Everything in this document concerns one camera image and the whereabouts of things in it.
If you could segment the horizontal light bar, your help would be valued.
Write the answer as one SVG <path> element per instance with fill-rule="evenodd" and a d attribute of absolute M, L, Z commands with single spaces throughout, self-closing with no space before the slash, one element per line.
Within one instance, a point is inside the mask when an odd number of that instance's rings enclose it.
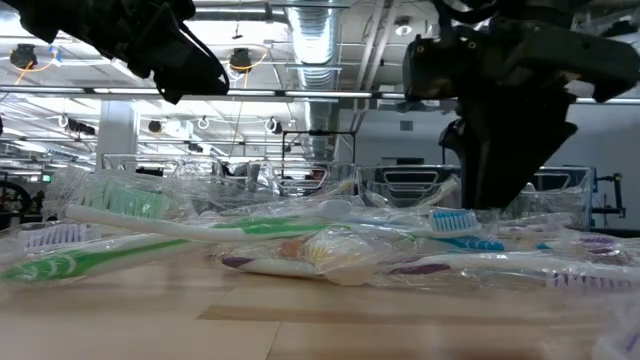
<path fill-rule="evenodd" d="M 126 87 L 66 87 L 66 86 L 26 86 L 0 85 L 0 93 L 22 94 L 39 97 L 66 98 L 104 98 L 104 99 L 162 99 L 163 95 L 155 88 L 126 88 Z M 185 100 L 253 100 L 266 101 L 278 99 L 291 101 L 302 100 L 404 100 L 404 95 L 398 92 L 367 92 L 367 91 L 313 91 L 313 90 L 276 90 L 276 89 L 231 89 L 223 95 L 182 95 Z"/>

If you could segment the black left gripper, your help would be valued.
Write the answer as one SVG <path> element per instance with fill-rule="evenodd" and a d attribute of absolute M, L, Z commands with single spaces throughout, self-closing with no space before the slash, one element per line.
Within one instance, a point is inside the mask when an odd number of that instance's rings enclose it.
<path fill-rule="evenodd" d="M 98 52 L 153 75 L 163 99 L 226 95 L 230 81 L 218 58 L 179 22 L 195 13 L 191 0 L 98 0 Z"/>

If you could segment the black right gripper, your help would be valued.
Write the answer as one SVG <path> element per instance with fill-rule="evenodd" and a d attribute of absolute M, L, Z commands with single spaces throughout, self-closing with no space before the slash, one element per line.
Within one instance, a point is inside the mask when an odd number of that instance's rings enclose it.
<path fill-rule="evenodd" d="M 550 25 L 503 22 L 486 31 L 454 26 L 418 37 L 402 65 L 409 100 L 493 93 L 543 94 L 577 80 L 606 102 L 640 81 L 640 53 L 629 43 Z M 458 158 L 462 206 L 509 205 L 539 168 L 577 131 L 567 100 L 460 105 Z"/>

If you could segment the green white toothbrush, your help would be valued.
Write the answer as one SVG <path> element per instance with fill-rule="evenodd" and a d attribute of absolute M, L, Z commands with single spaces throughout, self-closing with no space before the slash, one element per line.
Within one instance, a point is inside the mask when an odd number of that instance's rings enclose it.
<path fill-rule="evenodd" d="M 214 228 L 244 228 L 262 225 L 314 224 L 340 220 L 347 217 L 352 205 L 347 200 L 325 200 L 317 205 L 304 206 L 284 215 L 245 216 L 230 222 L 219 223 Z"/>
<path fill-rule="evenodd" d="M 314 224 L 262 225 L 214 228 L 214 225 L 245 216 L 284 215 L 325 200 L 347 200 L 351 213 L 340 220 Z M 200 242 L 264 241 L 315 234 L 328 228 L 372 228 L 409 235 L 400 229 L 350 222 L 350 218 L 413 220 L 396 218 L 382 209 L 366 208 L 353 196 L 319 196 L 293 199 L 255 194 L 223 184 L 165 179 L 99 177 L 61 190 L 55 198 L 60 217 L 106 227 L 184 238 Z"/>
<path fill-rule="evenodd" d="M 45 283 L 75 279 L 99 273 L 134 267 L 186 251 L 194 242 L 185 239 L 152 241 L 136 246 L 112 246 L 105 250 L 72 249 L 54 251 L 11 265 L 0 273 L 6 283 Z"/>
<path fill-rule="evenodd" d="M 436 185 L 436 191 L 416 204 L 418 208 L 424 207 L 460 207 L 460 179 L 451 175 L 444 182 Z"/>

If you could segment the round silver air duct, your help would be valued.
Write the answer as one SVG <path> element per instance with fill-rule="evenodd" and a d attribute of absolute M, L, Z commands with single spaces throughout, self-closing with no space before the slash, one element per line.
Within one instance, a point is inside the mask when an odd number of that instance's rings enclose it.
<path fill-rule="evenodd" d="M 339 11 L 321 7 L 289 7 L 286 14 L 291 25 L 291 41 L 299 88 L 324 92 L 337 86 L 337 36 Z M 335 132 L 338 104 L 330 100 L 310 99 L 304 104 L 308 131 Z"/>

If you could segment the blue white wrapped toothbrush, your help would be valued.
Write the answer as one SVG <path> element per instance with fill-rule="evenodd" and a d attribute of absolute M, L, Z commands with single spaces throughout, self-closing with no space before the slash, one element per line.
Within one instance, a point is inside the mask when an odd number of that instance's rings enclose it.
<path fill-rule="evenodd" d="M 423 225 L 410 225 L 401 220 L 373 220 L 366 218 L 350 218 L 350 222 L 400 229 L 414 235 L 431 238 L 456 238 L 477 235 L 482 232 L 482 225 L 474 212 L 470 210 L 431 210 Z"/>
<path fill-rule="evenodd" d="M 505 249 L 504 245 L 501 242 L 481 238 L 478 236 L 436 238 L 436 241 L 443 242 L 461 249 L 482 251 L 503 251 Z"/>

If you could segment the white square column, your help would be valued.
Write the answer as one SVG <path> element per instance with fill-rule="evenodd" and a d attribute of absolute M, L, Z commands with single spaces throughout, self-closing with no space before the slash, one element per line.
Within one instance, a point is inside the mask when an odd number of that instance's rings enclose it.
<path fill-rule="evenodd" d="M 96 146 L 96 169 L 114 168 L 137 154 L 139 117 L 133 101 L 102 100 Z"/>

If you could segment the purple white wrapped toothbrush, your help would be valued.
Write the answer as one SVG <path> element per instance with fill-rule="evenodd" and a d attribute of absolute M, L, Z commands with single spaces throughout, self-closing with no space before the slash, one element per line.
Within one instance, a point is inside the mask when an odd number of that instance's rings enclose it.
<path fill-rule="evenodd" d="M 29 223 L 17 232 L 17 241 L 24 250 L 53 248 L 97 239 L 101 229 L 86 223 Z"/>
<path fill-rule="evenodd" d="M 445 254 L 390 265 L 393 275 L 431 275 L 453 270 L 491 270 L 544 276 L 546 287 L 563 290 L 640 289 L 640 268 L 537 256 L 527 253 Z"/>
<path fill-rule="evenodd" d="M 611 235 L 590 233 L 579 236 L 579 241 L 592 247 L 640 247 L 640 237 L 621 238 Z"/>
<path fill-rule="evenodd" d="M 311 264 L 289 259 L 247 258 L 222 255 L 218 258 L 222 265 L 255 274 L 284 277 L 316 277 L 319 271 Z"/>

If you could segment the clear plastic bin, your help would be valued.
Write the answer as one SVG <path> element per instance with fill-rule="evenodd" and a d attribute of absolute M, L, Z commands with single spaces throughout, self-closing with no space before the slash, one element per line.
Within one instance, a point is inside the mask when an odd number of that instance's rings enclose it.
<path fill-rule="evenodd" d="M 594 170 L 590 167 L 542 167 L 501 212 L 500 219 L 559 213 L 569 217 L 570 225 L 587 227 L 594 183 Z"/>
<path fill-rule="evenodd" d="M 224 164 L 203 155 L 103 154 L 101 168 L 164 178 L 219 181 L 226 178 Z"/>
<path fill-rule="evenodd" d="M 314 169 L 324 169 L 326 176 L 321 181 L 306 180 Z M 279 197 L 348 196 L 337 195 L 336 186 L 343 180 L 356 180 L 356 167 L 350 163 L 265 161 L 251 167 L 252 185 L 256 191 Z"/>
<path fill-rule="evenodd" d="M 416 207 L 436 191 L 436 185 L 451 175 L 460 179 L 454 165 L 394 165 L 359 167 L 356 172 L 358 194 L 378 207 Z"/>

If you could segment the black wheel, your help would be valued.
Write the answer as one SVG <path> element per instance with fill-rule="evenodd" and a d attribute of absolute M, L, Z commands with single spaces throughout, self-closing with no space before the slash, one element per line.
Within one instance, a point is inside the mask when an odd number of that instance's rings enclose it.
<path fill-rule="evenodd" d="M 22 214 L 31 206 L 31 196 L 18 184 L 0 180 L 0 214 Z"/>

